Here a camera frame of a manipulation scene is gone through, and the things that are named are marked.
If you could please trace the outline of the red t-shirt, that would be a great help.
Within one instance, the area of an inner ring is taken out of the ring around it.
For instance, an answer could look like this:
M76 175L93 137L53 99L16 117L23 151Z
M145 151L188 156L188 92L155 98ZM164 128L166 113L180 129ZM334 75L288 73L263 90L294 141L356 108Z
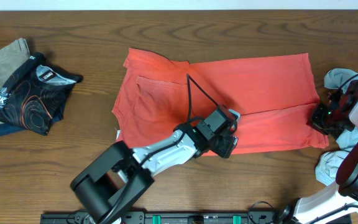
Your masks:
M241 116L236 154L329 144L307 125L319 103L308 54L190 63L130 49L124 67L112 111L130 147L161 141L217 105Z

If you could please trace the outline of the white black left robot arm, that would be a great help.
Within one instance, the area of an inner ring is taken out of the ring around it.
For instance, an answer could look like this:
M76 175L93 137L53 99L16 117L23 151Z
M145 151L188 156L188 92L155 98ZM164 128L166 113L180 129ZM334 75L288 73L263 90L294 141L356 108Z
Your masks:
M230 157L240 114L223 105L207 117L194 117L175 127L168 138L129 148L115 142L78 174L70 187L95 223L114 223L153 184L154 176L211 151Z

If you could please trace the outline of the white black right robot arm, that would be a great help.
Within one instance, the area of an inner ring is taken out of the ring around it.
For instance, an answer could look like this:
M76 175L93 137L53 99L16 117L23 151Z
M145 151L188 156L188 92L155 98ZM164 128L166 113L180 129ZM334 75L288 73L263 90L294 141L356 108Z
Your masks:
M346 91L338 89L330 103L319 104L310 118L315 130L338 138L345 130L358 130L358 80ZM276 217L280 223L331 223L358 211L358 142L338 168L335 181L318 193L299 198Z

